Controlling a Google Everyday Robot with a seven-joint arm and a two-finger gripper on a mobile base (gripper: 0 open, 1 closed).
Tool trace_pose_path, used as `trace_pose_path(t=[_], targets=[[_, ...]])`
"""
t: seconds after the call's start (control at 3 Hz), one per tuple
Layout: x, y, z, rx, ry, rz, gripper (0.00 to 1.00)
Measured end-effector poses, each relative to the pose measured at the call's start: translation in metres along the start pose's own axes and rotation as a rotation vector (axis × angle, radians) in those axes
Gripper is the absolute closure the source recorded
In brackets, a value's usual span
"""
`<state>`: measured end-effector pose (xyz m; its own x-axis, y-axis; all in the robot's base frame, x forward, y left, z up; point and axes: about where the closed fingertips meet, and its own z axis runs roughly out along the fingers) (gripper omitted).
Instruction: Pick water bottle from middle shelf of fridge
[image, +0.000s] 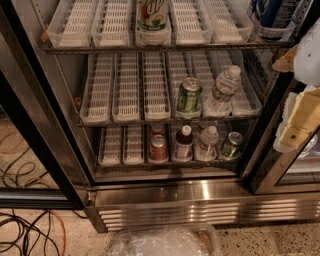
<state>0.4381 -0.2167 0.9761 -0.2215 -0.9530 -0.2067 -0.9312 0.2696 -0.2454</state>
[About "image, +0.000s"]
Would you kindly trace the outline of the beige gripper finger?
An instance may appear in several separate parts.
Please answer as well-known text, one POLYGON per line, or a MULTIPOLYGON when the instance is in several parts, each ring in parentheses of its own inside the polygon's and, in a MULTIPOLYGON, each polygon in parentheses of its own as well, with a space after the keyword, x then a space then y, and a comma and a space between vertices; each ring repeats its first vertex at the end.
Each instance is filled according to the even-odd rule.
POLYGON ((279 141, 286 147, 296 149, 319 126, 320 88, 310 88, 295 97, 279 141))
POLYGON ((293 46, 288 50, 287 53, 285 53, 283 56, 281 56, 279 59, 277 59, 273 64, 272 68, 275 71, 278 72, 293 72, 294 71, 294 58, 297 51, 297 45, 293 46))

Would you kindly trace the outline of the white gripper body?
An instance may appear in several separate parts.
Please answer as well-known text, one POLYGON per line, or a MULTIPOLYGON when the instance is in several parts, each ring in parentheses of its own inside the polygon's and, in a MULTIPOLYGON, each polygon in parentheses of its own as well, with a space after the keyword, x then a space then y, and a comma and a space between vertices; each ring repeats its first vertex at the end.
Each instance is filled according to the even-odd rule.
POLYGON ((297 81, 320 87, 320 18, 298 44, 293 67, 297 81))

